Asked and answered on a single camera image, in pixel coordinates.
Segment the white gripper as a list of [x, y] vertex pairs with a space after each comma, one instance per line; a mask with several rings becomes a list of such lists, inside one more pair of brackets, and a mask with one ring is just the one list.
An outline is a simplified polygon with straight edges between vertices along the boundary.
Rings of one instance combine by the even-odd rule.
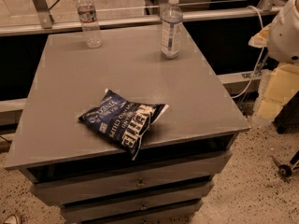
[[280, 63], [299, 63], [299, 0], [288, 0], [270, 25], [252, 36], [249, 45], [268, 49]]

